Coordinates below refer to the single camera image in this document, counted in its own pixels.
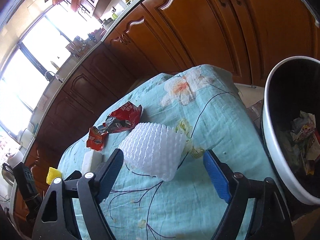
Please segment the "yellow foam fruit net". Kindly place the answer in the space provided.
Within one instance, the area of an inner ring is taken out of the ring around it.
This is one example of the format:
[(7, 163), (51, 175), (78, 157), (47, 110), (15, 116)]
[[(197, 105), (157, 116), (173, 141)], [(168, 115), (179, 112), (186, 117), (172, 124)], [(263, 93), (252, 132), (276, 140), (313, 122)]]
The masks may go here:
[(56, 168), (49, 167), (46, 177), (46, 183), (50, 185), (55, 178), (62, 178), (62, 173)]

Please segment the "white foam block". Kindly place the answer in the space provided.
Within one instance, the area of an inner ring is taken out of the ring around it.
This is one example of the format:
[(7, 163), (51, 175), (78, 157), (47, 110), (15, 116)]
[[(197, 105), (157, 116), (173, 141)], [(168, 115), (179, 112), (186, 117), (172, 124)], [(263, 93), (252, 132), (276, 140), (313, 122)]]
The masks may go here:
[(102, 163), (103, 154), (96, 150), (90, 150), (84, 154), (82, 161), (81, 173), (94, 172), (96, 168)]

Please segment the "red blue snack bag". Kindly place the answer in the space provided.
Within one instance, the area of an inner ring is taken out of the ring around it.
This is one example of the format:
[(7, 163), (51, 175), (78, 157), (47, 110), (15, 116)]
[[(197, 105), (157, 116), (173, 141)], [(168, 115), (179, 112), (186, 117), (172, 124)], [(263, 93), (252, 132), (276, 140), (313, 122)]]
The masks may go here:
[(89, 129), (86, 147), (95, 151), (102, 151), (105, 145), (107, 132), (101, 132), (95, 126)]

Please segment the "white foam fruit net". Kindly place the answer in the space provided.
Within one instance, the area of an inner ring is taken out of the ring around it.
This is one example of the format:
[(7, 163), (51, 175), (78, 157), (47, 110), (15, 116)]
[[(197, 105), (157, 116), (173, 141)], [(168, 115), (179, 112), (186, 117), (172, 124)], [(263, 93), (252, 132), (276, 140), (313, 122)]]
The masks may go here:
[(120, 143), (124, 160), (145, 175), (171, 181), (177, 171), (187, 137), (157, 123), (139, 123)]

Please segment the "red black snack wrapper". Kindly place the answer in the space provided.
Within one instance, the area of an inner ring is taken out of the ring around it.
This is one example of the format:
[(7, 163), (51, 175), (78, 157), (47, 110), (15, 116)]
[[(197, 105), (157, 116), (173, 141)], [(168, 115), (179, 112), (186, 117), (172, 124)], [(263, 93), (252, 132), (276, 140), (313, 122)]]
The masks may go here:
[(107, 133), (120, 133), (131, 130), (140, 122), (142, 105), (136, 106), (128, 101), (110, 113), (103, 123), (103, 131)]

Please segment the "white rimmed trash bin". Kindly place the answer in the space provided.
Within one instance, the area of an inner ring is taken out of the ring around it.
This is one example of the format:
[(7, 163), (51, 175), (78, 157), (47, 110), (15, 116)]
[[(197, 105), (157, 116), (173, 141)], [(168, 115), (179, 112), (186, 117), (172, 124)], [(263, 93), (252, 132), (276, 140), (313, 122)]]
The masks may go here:
[(294, 142), (291, 122), (300, 111), (316, 118), (319, 132), (319, 60), (293, 56), (280, 61), (267, 77), (264, 89), (262, 130), (274, 169), (298, 201), (319, 205), (319, 161), (313, 176), (303, 167), (305, 140)]

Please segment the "white kitchen countertop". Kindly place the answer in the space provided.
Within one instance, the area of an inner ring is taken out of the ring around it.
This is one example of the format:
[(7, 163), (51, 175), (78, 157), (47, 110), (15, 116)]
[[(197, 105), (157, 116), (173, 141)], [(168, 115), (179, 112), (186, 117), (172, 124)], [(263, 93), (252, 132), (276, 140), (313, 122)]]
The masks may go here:
[(34, 134), (22, 160), (33, 169), (57, 166), (64, 151), (139, 79), (176, 73), (179, 65), (145, 0), (135, 0), (81, 59), (68, 60), (31, 119)]

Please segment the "wooden kitchen cabinets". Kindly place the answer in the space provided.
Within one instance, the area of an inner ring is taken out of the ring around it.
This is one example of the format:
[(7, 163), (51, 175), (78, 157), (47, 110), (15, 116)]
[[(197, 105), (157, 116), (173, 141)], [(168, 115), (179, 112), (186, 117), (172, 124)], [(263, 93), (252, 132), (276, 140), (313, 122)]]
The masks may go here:
[(140, 0), (71, 72), (44, 107), (27, 164), (46, 171), (135, 81), (211, 64), (263, 86), (291, 56), (319, 58), (319, 28), (302, 0)]

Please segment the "sink faucet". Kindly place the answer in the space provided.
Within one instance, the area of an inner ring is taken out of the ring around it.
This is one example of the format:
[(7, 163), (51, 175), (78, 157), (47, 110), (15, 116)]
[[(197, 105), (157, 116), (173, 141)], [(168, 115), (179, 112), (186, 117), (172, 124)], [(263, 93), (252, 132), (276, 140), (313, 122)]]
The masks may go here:
[(63, 78), (61, 78), (59, 75), (55, 74), (52, 71), (46, 71), (44, 74), (44, 77), (46, 78), (46, 80), (48, 81), (52, 81), (53, 79), (58, 80), (60, 83), (63, 83)]

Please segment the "teal floral tablecloth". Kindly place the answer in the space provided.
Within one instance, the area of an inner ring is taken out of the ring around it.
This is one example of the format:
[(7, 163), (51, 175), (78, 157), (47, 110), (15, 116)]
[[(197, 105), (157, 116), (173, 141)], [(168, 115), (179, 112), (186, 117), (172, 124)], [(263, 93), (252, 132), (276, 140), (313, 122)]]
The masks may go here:
[(152, 129), (137, 139), (157, 146), (155, 171), (177, 171), (164, 181), (123, 163), (112, 193), (100, 204), (116, 239), (211, 239), (227, 203), (203, 165), (206, 150), (248, 179), (276, 177), (230, 72), (203, 64), (159, 74), (110, 106), (96, 124), (127, 102), (142, 106), (141, 122), (168, 126), (186, 143), (177, 151), (170, 139), (153, 139)]

